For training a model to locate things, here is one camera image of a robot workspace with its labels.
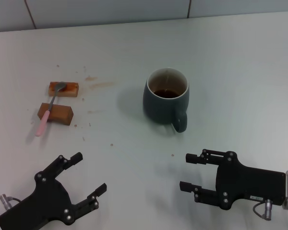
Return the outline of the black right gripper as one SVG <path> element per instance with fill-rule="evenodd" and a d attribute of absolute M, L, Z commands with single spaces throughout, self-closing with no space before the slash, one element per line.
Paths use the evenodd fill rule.
<path fill-rule="evenodd" d="M 180 181 L 180 190 L 194 193 L 194 201 L 207 205 L 218 205 L 229 210 L 238 199 L 266 201 L 282 205 L 285 200 L 286 176 L 276 172 L 247 167 L 241 164 L 234 152 L 203 149 L 200 155 L 187 153 L 187 163 L 218 165 L 216 191 Z"/>

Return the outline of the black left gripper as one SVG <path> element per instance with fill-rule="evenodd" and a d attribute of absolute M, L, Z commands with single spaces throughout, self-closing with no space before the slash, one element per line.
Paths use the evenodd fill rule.
<path fill-rule="evenodd" d="M 0 230 L 39 230 L 51 221 L 72 225 L 79 218 L 99 208 L 97 197 L 107 191 L 103 183 L 83 201 L 73 204 L 56 177 L 83 160 L 78 152 L 69 160 L 60 155 L 47 168 L 35 174 L 31 195 L 0 215 Z"/>

